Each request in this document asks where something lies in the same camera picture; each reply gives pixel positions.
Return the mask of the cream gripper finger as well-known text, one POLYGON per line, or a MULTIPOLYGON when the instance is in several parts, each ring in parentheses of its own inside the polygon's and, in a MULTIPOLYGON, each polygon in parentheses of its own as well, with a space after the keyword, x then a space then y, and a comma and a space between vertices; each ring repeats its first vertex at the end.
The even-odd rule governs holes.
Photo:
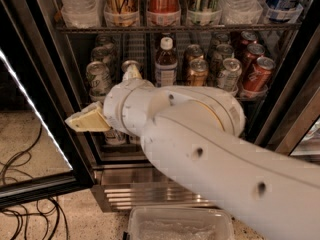
POLYGON ((91 103, 80 112, 71 115, 65 123, 76 132, 106 132, 111 129, 103 115, 100 101, 91 103))
POLYGON ((139 69, 135 64, 130 64, 123 75, 123 81, 141 78, 142 75, 140 74, 139 69))

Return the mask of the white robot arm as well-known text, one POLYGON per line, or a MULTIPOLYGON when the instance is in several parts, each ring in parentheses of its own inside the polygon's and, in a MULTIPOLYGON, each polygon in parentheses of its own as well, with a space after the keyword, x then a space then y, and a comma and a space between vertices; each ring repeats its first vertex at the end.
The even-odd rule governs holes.
POLYGON ((224 90, 155 87, 128 76, 66 123, 76 132, 139 137, 165 176, 268 240, 320 240, 320 167, 241 139, 243 109, 224 90))

